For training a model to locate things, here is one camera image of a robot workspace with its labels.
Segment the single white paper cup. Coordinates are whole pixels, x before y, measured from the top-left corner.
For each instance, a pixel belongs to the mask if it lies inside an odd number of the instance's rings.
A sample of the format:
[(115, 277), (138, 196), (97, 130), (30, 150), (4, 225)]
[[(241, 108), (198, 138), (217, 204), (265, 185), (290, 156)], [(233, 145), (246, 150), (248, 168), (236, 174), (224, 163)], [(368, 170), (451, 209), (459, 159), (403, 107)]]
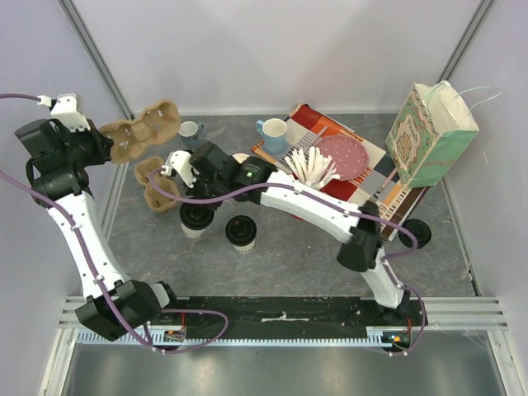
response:
[(182, 232), (188, 237), (188, 238), (198, 238), (200, 237), (204, 231), (209, 228), (210, 222), (181, 222), (181, 229)]

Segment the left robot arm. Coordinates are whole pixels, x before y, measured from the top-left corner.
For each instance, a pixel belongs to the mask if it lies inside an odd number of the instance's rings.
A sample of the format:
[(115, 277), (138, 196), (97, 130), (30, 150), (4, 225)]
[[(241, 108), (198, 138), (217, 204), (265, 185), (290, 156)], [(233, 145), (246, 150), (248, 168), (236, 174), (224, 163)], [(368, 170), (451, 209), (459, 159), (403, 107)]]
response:
[(108, 341), (155, 318), (175, 323), (181, 305), (170, 287), (130, 279), (98, 223), (86, 169), (110, 161), (112, 140), (92, 124), (72, 132), (57, 119), (32, 121), (15, 136), (30, 154), (31, 194), (58, 225), (77, 266), (85, 299), (75, 311), (78, 321)]

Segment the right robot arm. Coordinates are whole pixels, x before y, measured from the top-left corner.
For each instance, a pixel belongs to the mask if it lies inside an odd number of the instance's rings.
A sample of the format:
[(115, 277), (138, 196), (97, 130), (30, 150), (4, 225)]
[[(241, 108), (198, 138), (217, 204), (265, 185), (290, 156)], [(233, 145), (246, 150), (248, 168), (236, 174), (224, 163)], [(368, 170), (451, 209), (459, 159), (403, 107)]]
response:
[(207, 142), (171, 161), (187, 186), (187, 194), (206, 205), (219, 205), (222, 196), (288, 212), (341, 242), (337, 261), (358, 272), (373, 292), (379, 318), (399, 323), (408, 314), (409, 293), (385, 256), (378, 207), (337, 200), (307, 187), (271, 163), (249, 156), (239, 162)]

